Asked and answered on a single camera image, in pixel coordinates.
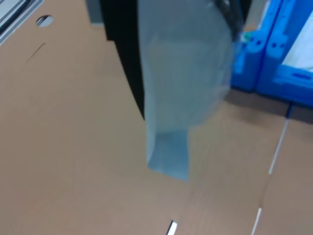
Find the blue plastic tray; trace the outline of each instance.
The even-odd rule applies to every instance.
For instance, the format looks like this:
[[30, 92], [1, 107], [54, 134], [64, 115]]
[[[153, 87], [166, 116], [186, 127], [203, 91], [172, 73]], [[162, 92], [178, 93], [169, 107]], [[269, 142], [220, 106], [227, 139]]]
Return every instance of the blue plastic tray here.
[[241, 51], [234, 65], [231, 85], [245, 91], [256, 86], [266, 44], [277, 18], [282, 0], [272, 0], [262, 26], [251, 35], [248, 43], [242, 43]]
[[313, 73], [282, 65], [312, 10], [313, 0], [283, 1], [268, 41], [257, 92], [313, 106]]

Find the translucent plastic bag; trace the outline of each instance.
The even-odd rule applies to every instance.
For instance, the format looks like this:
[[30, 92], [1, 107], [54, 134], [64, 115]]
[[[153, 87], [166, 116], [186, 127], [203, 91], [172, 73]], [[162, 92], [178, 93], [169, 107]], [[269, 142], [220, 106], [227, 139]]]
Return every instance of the translucent plastic bag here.
[[187, 180], [188, 128], [229, 89], [241, 16], [228, 0], [138, 0], [138, 8], [148, 166]]

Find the white paper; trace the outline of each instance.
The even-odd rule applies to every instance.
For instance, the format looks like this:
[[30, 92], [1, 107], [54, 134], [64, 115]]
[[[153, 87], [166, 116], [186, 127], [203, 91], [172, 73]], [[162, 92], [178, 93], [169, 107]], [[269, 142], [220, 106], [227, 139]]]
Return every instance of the white paper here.
[[284, 59], [283, 65], [313, 72], [313, 12]]

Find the hole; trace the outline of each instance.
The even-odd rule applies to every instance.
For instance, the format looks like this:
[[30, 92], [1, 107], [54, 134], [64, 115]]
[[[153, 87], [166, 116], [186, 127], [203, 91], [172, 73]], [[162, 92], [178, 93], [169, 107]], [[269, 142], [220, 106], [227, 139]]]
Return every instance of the hole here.
[[51, 15], [44, 15], [37, 19], [36, 25], [38, 27], [46, 27], [50, 25], [53, 21], [53, 17]]

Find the brown cardboard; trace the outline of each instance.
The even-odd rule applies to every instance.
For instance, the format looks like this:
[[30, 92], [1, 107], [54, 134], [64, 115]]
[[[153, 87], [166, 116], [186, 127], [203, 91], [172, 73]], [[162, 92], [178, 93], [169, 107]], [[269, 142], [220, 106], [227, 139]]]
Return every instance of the brown cardboard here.
[[313, 111], [295, 107], [264, 197], [256, 235], [311, 234]]
[[267, 0], [252, 0], [249, 9], [249, 14], [244, 26], [245, 32], [258, 30], [258, 26], [259, 23], [261, 22], [266, 2]]
[[191, 132], [187, 183], [147, 168], [144, 121], [83, 0], [46, 0], [0, 52], [0, 234], [252, 230], [287, 105], [233, 91]]
[[194, 187], [176, 235], [252, 232], [287, 106], [237, 91], [227, 100], [192, 133]]

